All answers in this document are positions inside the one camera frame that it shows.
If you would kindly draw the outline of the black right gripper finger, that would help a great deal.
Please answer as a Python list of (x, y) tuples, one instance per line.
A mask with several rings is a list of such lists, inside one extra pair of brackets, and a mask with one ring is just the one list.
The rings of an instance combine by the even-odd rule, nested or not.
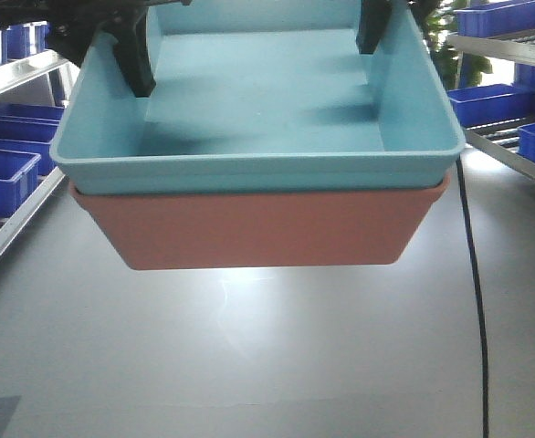
[(375, 52), (389, 24), (393, 6), (387, 0), (362, 0), (358, 33), (355, 39), (359, 53)]

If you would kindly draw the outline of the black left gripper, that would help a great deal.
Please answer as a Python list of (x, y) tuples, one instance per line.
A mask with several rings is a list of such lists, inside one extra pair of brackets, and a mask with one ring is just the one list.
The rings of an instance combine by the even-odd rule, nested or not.
[(152, 94), (156, 82), (147, 47), (147, 15), (158, 5), (189, 1), (0, 1), (0, 27), (46, 21), (46, 47), (81, 67), (102, 28), (116, 43), (112, 52), (136, 98)]

